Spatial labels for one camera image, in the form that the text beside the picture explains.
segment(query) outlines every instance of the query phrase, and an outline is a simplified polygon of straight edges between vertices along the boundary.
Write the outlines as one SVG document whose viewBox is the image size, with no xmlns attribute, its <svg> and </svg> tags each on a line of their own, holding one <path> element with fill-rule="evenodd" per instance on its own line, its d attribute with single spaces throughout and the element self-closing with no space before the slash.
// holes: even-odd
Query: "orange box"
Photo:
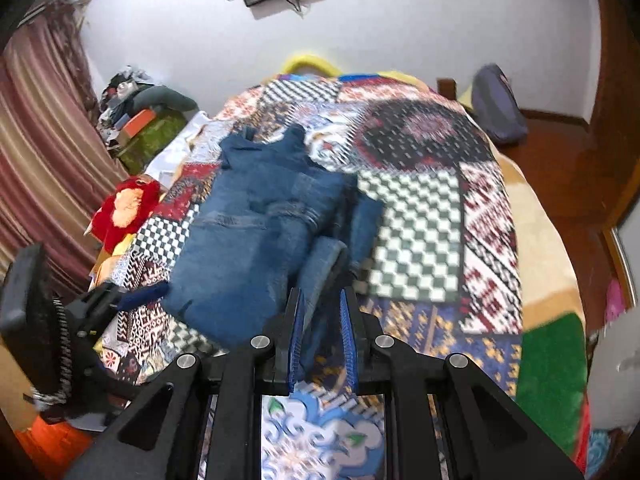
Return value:
<svg viewBox="0 0 640 480">
<path fill-rule="evenodd" d="M 122 127 L 122 131 L 129 137 L 133 137 L 142 128 L 147 126 L 151 121 L 156 118 L 156 114 L 153 110 L 147 108 L 137 113 L 127 124 Z"/>
</svg>

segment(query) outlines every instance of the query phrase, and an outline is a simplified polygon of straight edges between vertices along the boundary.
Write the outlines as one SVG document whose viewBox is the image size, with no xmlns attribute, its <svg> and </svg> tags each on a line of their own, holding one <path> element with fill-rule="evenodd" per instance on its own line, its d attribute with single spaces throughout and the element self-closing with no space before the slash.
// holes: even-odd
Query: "checkered fabric patch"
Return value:
<svg viewBox="0 0 640 480">
<path fill-rule="evenodd" d="M 182 222 L 152 216 L 138 231 L 133 242 L 134 250 L 171 269 L 189 237 L 189 225 L 199 210 L 200 206 L 192 204 Z"/>
<path fill-rule="evenodd" d="M 178 353 L 202 352 L 203 354 L 222 354 L 225 350 L 212 344 L 200 332 L 189 328 L 184 323 L 174 319 L 169 320 L 167 331 L 167 343 L 174 347 Z"/>
<path fill-rule="evenodd" d="M 462 214 L 451 170 L 423 174 L 361 171 L 358 187 L 386 208 L 366 282 L 356 290 L 383 298 L 455 301 L 461 264 Z"/>
<path fill-rule="evenodd" d="M 338 98 L 340 84 L 323 79 L 313 81 L 287 81 L 276 79 L 264 87 L 261 104 L 299 103 L 312 101 L 335 103 Z"/>
</svg>

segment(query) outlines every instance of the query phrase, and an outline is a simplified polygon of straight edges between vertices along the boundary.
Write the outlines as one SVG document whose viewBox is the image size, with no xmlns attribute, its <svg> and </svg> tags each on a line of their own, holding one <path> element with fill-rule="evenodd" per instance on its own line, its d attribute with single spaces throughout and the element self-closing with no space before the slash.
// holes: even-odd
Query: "bed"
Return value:
<svg viewBox="0 0 640 480">
<path fill-rule="evenodd" d="M 386 204 L 376 247 L 354 284 L 362 310 L 416 351 L 468 355 L 580 463 L 584 316 L 562 241 L 519 168 L 459 103 L 414 78 L 280 75 L 229 99 L 200 128 L 112 281 L 136 288 L 169 279 L 211 192 L 220 140 L 249 125 L 258 131 L 254 140 L 273 142 L 293 122 L 305 127 L 314 161 L 357 172 L 360 189 Z M 424 209 L 414 207 L 411 193 Z M 132 383 L 149 380 L 182 352 L 224 351 L 159 303 L 120 313 L 99 350 L 104 365 Z M 262 476 L 376 477 L 384 449 L 380 399 L 341 389 L 340 363 L 329 356 L 316 364 L 292 396 L 263 399 Z M 201 466 L 204 473 L 204 460 Z"/>
</svg>

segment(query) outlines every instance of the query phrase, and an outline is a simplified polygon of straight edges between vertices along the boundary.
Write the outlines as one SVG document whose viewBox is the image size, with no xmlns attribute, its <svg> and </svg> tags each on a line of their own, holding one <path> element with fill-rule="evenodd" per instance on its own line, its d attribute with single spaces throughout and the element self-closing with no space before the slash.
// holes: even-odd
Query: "curtain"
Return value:
<svg viewBox="0 0 640 480">
<path fill-rule="evenodd" d="M 99 245 L 84 230 L 127 176 L 94 127 L 98 103 L 73 11 L 49 4 L 0 59 L 0 278 L 20 248 L 42 241 L 64 298 L 86 290 Z"/>
</svg>

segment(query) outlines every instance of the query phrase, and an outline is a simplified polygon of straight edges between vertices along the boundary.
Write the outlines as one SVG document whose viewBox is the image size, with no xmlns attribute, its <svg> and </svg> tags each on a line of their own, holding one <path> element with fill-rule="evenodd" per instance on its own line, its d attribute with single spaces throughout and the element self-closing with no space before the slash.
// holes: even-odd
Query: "metal bolt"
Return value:
<svg viewBox="0 0 640 480">
<path fill-rule="evenodd" d="M 451 366 L 455 368 L 464 368 L 469 364 L 469 359 L 467 359 L 466 356 L 462 354 L 453 354 L 449 358 L 449 362 L 451 363 Z"/>
<path fill-rule="evenodd" d="M 379 335 L 376 338 L 376 345 L 378 345 L 380 348 L 390 348 L 391 346 L 393 346 L 395 343 L 394 339 L 386 334 L 383 335 Z"/>
<path fill-rule="evenodd" d="M 193 354 L 185 354 L 178 357 L 178 366 L 180 368 L 191 368 L 196 364 L 196 357 Z"/>
<path fill-rule="evenodd" d="M 265 348 L 269 346 L 270 339 L 265 335 L 257 335 L 253 339 L 251 339 L 251 346 L 254 348 Z"/>
</svg>

